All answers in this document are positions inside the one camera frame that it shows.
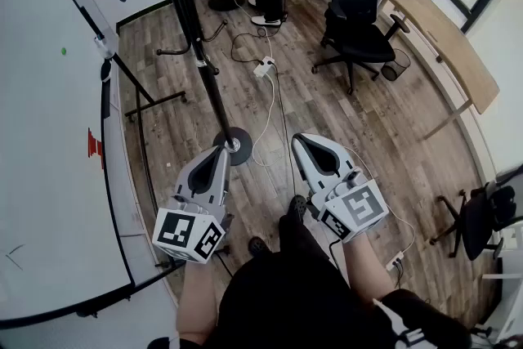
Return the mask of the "black mesh waste basket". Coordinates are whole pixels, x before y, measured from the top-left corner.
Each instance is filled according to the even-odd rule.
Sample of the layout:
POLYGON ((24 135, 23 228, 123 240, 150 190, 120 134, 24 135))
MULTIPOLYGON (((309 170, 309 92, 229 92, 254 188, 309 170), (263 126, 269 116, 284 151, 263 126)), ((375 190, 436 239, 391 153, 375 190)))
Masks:
POLYGON ((395 58, 386 62, 382 68, 382 76, 388 81, 396 81, 411 65, 409 56, 402 50, 394 48, 395 58))

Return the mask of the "person's left black shoe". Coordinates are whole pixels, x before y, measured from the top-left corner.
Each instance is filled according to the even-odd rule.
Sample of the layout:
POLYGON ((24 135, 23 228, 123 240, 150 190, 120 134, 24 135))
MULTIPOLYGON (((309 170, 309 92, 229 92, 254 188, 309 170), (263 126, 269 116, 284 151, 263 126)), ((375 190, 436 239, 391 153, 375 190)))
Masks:
POLYGON ((252 257, 260 257, 271 254, 271 250, 265 241, 258 236, 254 236, 248 241, 248 251, 252 257))

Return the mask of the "whiteboard on black stand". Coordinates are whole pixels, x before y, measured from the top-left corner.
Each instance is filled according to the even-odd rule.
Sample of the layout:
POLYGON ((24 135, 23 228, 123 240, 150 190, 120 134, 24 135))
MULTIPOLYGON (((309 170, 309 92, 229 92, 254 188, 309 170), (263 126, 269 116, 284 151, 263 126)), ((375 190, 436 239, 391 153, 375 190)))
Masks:
POLYGON ((96 0, 0 0, 0 330, 176 318, 127 156, 127 74, 111 61, 101 81, 95 36, 118 50, 96 0))

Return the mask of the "person's body in black clothing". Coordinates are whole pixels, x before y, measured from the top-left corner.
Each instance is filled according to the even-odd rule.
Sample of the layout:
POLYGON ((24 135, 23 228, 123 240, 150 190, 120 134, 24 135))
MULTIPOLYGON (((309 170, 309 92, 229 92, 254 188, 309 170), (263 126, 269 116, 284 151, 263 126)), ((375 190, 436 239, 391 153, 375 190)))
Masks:
MULTIPOLYGON (((279 251, 251 257, 217 298, 217 326, 183 349, 471 349, 467 328, 415 293, 365 303, 303 223, 279 220, 279 251)), ((147 349, 180 349, 156 338, 147 349)))

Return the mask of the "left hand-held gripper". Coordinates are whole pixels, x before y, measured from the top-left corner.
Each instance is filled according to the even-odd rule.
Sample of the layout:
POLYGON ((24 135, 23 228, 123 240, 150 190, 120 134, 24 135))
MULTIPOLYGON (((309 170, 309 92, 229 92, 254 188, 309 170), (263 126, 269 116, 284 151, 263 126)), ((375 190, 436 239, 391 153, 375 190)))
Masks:
POLYGON ((229 171, 230 154, 224 146, 214 146, 189 161, 178 175, 177 196, 168 208, 158 211, 153 245, 175 259, 207 263, 234 219, 222 205, 229 171), (207 208, 188 199, 196 195, 211 205, 207 208))

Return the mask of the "black swivel chair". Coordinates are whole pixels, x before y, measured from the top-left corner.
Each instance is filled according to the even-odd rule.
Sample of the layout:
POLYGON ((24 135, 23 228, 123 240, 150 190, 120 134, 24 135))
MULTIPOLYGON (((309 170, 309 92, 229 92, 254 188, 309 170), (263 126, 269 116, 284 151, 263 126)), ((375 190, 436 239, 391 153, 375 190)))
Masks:
POLYGON ((498 244, 490 243, 494 232, 499 232, 519 221, 523 216, 516 215, 516 192, 505 182, 491 181, 481 188, 467 194, 460 190, 461 207, 456 210, 450 201, 443 195, 436 200, 443 202, 454 219, 454 223, 447 230, 429 240, 434 245, 444 237, 455 233, 454 250, 450 258, 457 256, 458 248, 462 245, 469 260, 476 260, 483 251, 489 250, 492 258, 497 259, 502 251, 504 240, 498 244))

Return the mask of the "black mesh office chair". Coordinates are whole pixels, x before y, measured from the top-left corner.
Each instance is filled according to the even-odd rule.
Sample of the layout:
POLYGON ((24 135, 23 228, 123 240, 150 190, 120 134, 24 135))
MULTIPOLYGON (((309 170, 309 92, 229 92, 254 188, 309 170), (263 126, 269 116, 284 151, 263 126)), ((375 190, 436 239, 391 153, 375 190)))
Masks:
POLYGON ((331 0, 324 13, 326 30, 320 41, 322 47, 330 46, 338 52, 326 60, 313 64, 311 72, 318 68, 338 62, 346 64, 350 86, 348 93, 354 91, 353 67, 358 65, 367 69, 376 79, 379 72, 371 64, 386 63, 396 58, 390 44, 391 37, 400 29, 409 32, 403 20, 392 14, 393 25, 386 34, 375 25, 378 16, 378 0, 331 0))

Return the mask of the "person's left forearm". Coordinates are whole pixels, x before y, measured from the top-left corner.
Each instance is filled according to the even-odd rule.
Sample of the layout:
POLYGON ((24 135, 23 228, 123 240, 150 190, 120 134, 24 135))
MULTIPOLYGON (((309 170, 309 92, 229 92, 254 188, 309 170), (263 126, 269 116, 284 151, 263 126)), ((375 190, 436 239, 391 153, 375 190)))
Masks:
POLYGON ((217 298, 212 266, 187 262, 177 310, 180 349, 201 347, 217 326, 217 298))

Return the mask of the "white side table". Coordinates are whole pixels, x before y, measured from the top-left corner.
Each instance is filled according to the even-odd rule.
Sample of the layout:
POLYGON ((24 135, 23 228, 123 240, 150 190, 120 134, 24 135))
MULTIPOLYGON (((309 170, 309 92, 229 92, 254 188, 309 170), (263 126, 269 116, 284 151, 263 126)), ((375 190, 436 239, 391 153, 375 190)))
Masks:
POLYGON ((496 257, 498 272, 483 274, 489 285, 501 285, 502 297, 485 325, 492 329, 489 338, 500 342, 514 335, 523 335, 523 221, 494 235, 503 239, 496 257))

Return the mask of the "person's right black shoe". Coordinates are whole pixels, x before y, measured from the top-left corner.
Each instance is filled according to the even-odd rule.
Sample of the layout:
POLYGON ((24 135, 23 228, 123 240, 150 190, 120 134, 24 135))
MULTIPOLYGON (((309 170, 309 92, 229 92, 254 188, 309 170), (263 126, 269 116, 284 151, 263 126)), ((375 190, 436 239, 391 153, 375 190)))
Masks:
POLYGON ((303 218, 307 210, 307 200, 302 195, 295 195, 288 206, 287 215, 299 223, 303 223, 303 218))

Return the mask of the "black metal coat rack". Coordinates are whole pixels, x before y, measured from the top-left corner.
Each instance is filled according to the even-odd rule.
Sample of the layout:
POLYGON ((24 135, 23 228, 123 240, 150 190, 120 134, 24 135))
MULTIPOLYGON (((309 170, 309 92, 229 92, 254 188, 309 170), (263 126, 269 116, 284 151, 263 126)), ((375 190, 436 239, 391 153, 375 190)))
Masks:
POLYGON ((215 80, 219 70, 211 62, 203 48, 203 45, 212 41, 214 37, 204 37, 194 0, 172 0, 172 3, 177 12, 177 18, 186 38, 187 46, 178 51, 158 51, 157 54, 176 56, 183 55, 188 51, 194 53, 200 78, 203 81, 221 129, 214 138, 213 144, 225 146, 230 153, 230 163, 233 166, 238 166, 246 162, 250 157, 253 150, 253 141, 250 135, 242 128, 230 126, 226 117, 225 107, 215 80))

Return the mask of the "light wooden desk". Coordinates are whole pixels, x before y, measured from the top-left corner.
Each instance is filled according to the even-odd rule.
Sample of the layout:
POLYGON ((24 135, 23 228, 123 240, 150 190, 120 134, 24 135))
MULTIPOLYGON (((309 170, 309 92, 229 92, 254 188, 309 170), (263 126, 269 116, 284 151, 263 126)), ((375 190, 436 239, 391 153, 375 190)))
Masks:
POLYGON ((463 105, 424 138, 435 135, 470 106, 483 114, 499 94, 499 88, 463 32, 432 0, 388 1, 421 31, 467 94, 463 105))

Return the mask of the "white marker holder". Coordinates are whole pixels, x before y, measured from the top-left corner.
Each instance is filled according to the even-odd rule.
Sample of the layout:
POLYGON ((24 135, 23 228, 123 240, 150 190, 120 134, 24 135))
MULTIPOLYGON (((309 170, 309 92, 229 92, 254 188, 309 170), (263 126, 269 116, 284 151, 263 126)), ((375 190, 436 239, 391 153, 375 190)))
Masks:
POLYGON ((112 44, 107 40, 106 37, 95 36, 94 42, 98 52, 101 54, 104 60, 111 60, 114 56, 114 49, 112 44))

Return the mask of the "person's right forearm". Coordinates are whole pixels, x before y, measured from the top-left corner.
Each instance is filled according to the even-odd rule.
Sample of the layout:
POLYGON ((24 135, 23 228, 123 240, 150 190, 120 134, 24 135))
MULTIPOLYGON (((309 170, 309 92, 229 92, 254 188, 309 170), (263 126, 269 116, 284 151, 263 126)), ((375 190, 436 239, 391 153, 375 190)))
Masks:
POLYGON ((349 285, 365 303, 381 300, 395 290, 365 233, 344 243, 343 252, 349 285))

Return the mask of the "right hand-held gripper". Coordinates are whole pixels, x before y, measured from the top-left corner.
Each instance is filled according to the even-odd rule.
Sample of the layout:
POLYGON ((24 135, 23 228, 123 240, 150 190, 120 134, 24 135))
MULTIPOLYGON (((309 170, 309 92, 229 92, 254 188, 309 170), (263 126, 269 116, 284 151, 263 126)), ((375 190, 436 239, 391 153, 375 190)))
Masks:
POLYGON ((343 243, 378 224, 388 213, 375 180, 355 167, 350 155, 326 137, 298 133, 291 142, 300 176, 311 189, 315 219, 343 243))

